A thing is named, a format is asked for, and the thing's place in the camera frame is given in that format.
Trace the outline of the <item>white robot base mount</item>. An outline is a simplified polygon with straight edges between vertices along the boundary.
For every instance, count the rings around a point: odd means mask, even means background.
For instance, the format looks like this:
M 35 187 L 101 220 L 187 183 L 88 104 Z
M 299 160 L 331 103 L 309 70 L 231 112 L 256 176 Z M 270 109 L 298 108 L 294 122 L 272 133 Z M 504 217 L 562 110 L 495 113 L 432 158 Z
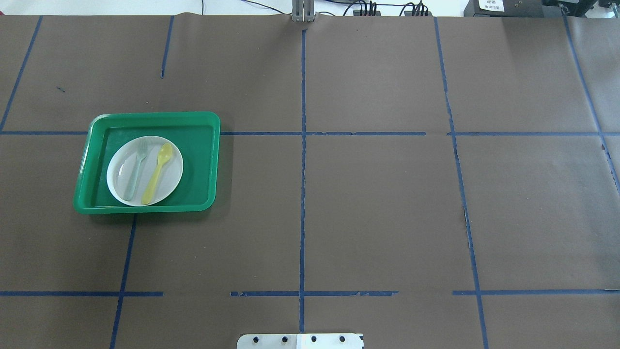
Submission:
M 363 349 L 358 333 L 271 333 L 240 336 L 237 349 Z

